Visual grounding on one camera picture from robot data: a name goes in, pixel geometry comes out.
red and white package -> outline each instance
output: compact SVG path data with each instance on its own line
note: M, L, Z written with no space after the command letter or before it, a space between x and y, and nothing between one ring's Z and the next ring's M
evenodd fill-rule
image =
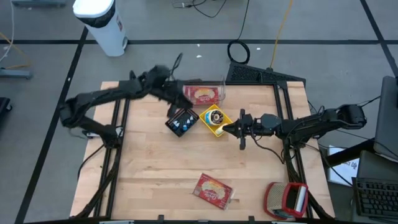
M231 187L206 174L200 176L197 186L193 191L194 195L224 210L229 204L232 193L233 189Z
M194 105L213 105L220 100L218 87L188 85L184 94Z

gray floor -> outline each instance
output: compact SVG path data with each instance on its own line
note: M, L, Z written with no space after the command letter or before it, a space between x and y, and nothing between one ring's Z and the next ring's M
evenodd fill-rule
M121 17L131 40L233 39L239 34L246 1L228 0L215 19L194 9L173 9L172 0L118 0ZM398 39L394 0L368 0L385 39ZM288 0L252 0L243 39L274 39ZM16 39L62 40L80 38L83 25L72 13L73 1L61 9L16 8ZM221 1L209 1L202 9L215 12ZM0 32L11 36L8 0L0 0ZM376 40L359 1L295 1L282 39ZM0 55L5 45L0 45ZM19 45L32 59L31 80L0 79L0 96L10 97L14 110L0 129L0 221L12 223L24 196L42 147L66 74L77 45ZM273 45L250 44L249 65L266 68ZM398 57L398 46L389 46ZM226 45L173 44L130 45L122 57L105 56L98 45L85 45L68 95L97 90L100 83L128 78L133 69L142 73L157 63L171 66L183 52L176 77L219 80L228 71ZM237 59L244 58L233 47ZM2 67L24 63L14 50ZM383 76L393 76L380 45L279 45L274 70L307 79L307 96L316 106L336 107L359 103L379 95ZM378 103L365 107L368 124L356 134L373 137ZM351 146L361 142L332 132L323 144ZM57 126L26 222L67 218L76 187L76 172L86 141L71 138ZM330 185L336 216L347 220L350 189Z

desk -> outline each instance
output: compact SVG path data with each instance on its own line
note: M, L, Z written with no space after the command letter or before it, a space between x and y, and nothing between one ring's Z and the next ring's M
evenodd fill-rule
M104 82L101 88L117 84ZM289 82L288 87L294 116L308 116L310 111L303 83ZM282 91L280 97L284 102ZM113 107L114 103L97 106L94 119L109 124ZM271 86L228 85L220 107L233 121L241 108L254 117L277 114ZM247 220L254 215L259 221L273 220L262 209L264 193L270 182L288 181L285 165L249 138L246 150L240 151L239 141L234 136L224 134L216 138L201 121L178 138L164 124L168 108L165 102L158 102L152 96L131 101L112 219L156 220L158 215L165 215L166 220ZM200 114L205 109L195 108L194 111ZM282 141L275 136L263 137L259 143L278 154L282 149ZM101 144L100 139L90 140L85 157ZM318 147L316 140L309 144ZM325 211L334 216L319 152L310 147L301 152L310 191ZM98 188L103 159L104 151L81 170L71 215L80 212ZM202 172L235 189L227 210L220 210L192 195ZM104 214L107 197L105 193L101 214Z

yellow cable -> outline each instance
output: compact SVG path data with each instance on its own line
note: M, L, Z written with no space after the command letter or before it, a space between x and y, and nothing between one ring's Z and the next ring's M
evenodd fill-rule
M281 23L281 25L279 27L278 35L276 36L276 40L275 40L274 52L272 53L271 64L269 65L270 68L272 68L272 65L274 64L275 53L276 53L276 48L278 46L278 40L279 40L280 32L282 31L282 28L284 27L287 15L289 15L290 9L292 8L292 4L293 4L293 0L290 0L289 7L287 8L287 10L285 12L284 20L282 21L282 23Z
M12 69L12 68L24 68L24 67L29 67L31 66L32 62L30 61L30 58L23 52L21 51L17 46L15 46L14 44L11 43L11 41L3 34L0 32L0 36L6 40L12 47L14 47L18 53L20 53L22 56L24 56L24 58L27 60L27 64L25 65L13 65L10 67L7 67L6 69Z

white paper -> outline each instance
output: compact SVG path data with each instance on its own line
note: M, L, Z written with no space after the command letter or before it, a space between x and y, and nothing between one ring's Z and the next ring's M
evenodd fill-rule
M334 146L329 146L329 151L328 155L332 155L337 152L341 152L343 149L334 147ZM333 168L339 173L344 179L346 179L349 183L353 183L352 177L356 177L356 174L358 173L358 166L359 166L359 158L358 159L353 159L352 161L348 161L345 163L342 163L340 165L334 166ZM336 184L343 184L346 186L349 186L343 179L341 179L335 171L333 171L331 168L328 169L328 174L329 178L328 181L334 182Z

